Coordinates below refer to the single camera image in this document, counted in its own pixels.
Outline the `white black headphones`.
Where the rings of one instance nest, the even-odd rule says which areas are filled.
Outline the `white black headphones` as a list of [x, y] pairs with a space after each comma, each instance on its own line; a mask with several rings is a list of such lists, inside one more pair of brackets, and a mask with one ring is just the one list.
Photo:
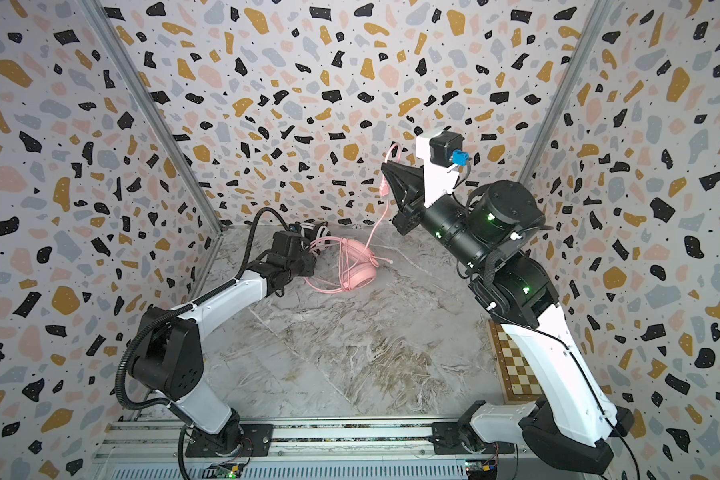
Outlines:
[[331, 235], [326, 221], [321, 222], [294, 222], [290, 225], [290, 229], [300, 236], [306, 238], [309, 242], [313, 242], [320, 238], [329, 237]]

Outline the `pink headphones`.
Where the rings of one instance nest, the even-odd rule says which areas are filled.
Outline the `pink headphones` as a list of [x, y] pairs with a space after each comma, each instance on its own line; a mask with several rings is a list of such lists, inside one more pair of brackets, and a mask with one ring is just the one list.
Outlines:
[[367, 243], [353, 239], [328, 236], [316, 239], [309, 245], [310, 250], [332, 246], [338, 247], [337, 282], [331, 283], [317, 278], [312, 282], [306, 279], [307, 285], [323, 294], [335, 295], [358, 290], [376, 279], [382, 262], [393, 263], [391, 259], [374, 254]]

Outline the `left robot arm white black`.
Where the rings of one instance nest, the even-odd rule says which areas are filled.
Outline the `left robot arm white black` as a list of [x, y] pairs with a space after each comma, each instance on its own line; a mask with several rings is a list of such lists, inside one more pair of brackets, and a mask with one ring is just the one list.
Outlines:
[[116, 373], [115, 393], [128, 410], [163, 405], [192, 429], [192, 438], [219, 455], [240, 448], [239, 414], [213, 391], [204, 373], [203, 343], [239, 311], [293, 279], [314, 273], [313, 239], [293, 228], [277, 231], [272, 245], [235, 277], [173, 309], [143, 316]]

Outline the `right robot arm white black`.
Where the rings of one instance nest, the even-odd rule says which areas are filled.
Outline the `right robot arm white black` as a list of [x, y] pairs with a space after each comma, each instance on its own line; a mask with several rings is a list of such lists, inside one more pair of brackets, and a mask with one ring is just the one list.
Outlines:
[[464, 265], [469, 290], [520, 349], [542, 388], [538, 399], [522, 405], [475, 402], [434, 434], [434, 445], [472, 454], [497, 442], [525, 445], [556, 469], [605, 475], [614, 458], [608, 440], [625, 439], [634, 415], [596, 383], [547, 271], [522, 250], [547, 226], [533, 195], [518, 182], [500, 180], [475, 189], [467, 204], [445, 193], [427, 205], [423, 169], [386, 163], [381, 171], [397, 202], [398, 232], [420, 226]]

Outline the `wooden checkerboard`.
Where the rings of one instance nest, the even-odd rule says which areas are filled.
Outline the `wooden checkerboard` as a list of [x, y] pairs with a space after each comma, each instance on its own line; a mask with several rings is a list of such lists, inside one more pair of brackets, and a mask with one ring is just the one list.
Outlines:
[[519, 347], [500, 325], [490, 322], [489, 328], [505, 401], [535, 401], [543, 390]]

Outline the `right corner aluminium post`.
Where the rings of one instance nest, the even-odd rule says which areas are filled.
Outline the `right corner aluminium post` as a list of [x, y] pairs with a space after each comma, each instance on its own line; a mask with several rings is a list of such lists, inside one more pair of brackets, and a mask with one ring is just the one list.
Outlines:
[[565, 110], [568, 99], [580, 78], [583, 67], [590, 55], [591, 49], [595, 43], [596, 36], [602, 29], [607, 16], [612, 9], [614, 1], [596, 0], [592, 4], [592, 8], [584, 22], [581, 37], [571, 53], [571, 59], [563, 73], [560, 84], [552, 97], [551, 104], [547, 110], [543, 121], [540, 124], [538, 134], [530, 149], [528, 158], [523, 165], [516, 180], [523, 184], [524, 187], [532, 191], [532, 177], [539, 166], [544, 152], [547, 150], [550, 139], [553, 135], [559, 118]]

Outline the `corner aluminium post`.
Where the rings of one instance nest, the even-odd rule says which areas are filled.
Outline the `corner aluminium post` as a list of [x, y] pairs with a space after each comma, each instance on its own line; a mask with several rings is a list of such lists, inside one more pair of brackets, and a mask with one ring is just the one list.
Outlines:
[[560, 84], [552, 97], [551, 104], [547, 110], [543, 121], [540, 124], [538, 134], [530, 149], [528, 158], [523, 165], [516, 180], [523, 184], [524, 187], [532, 191], [532, 177], [539, 166], [544, 152], [547, 150], [550, 139], [553, 135], [559, 118], [565, 110], [568, 99], [580, 78], [583, 67], [590, 55], [591, 49], [595, 43], [596, 36], [602, 29], [607, 16], [612, 9], [614, 1], [596, 0], [592, 4], [592, 8], [584, 22], [581, 37], [571, 53], [571, 59], [563, 73]]
[[223, 226], [220, 220], [216, 217], [210, 201], [203, 193], [178, 142], [160, 115], [148, 88], [141, 81], [136, 66], [128, 55], [123, 42], [118, 37], [115, 28], [110, 23], [101, 2], [78, 1], [78, 5], [113, 63], [118, 68], [122, 80], [130, 90], [133, 99], [146, 117], [147, 122], [152, 127], [157, 140], [166, 148], [169, 157], [182, 176], [185, 187], [196, 201], [198, 210], [205, 216], [215, 235], [222, 235]]

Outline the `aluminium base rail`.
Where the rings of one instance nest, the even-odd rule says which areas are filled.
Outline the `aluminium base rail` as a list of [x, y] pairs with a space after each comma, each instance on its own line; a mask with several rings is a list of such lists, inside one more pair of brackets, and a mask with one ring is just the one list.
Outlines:
[[447, 417], [335, 417], [243, 422], [243, 445], [217, 455], [187, 439], [178, 421], [114, 424], [94, 455], [91, 479], [574, 479], [521, 444], [482, 453], [437, 444]]

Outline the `left corner aluminium post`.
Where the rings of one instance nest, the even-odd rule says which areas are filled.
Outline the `left corner aluminium post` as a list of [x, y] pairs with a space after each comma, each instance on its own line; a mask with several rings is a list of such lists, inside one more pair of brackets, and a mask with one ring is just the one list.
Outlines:
[[130, 90], [133, 99], [146, 117], [147, 122], [152, 127], [157, 140], [166, 148], [169, 157], [182, 176], [185, 187], [196, 201], [198, 210], [205, 216], [215, 235], [222, 235], [223, 226], [220, 220], [216, 217], [210, 201], [203, 193], [178, 142], [160, 115], [148, 88], [141, 81], [136, 66], [128, 55], [123, 42], [118, 37], [115, 28], [110, 23], [101, 2], [78, 1], [78, 5], [113, 63], [118, 68], [122, 80]]

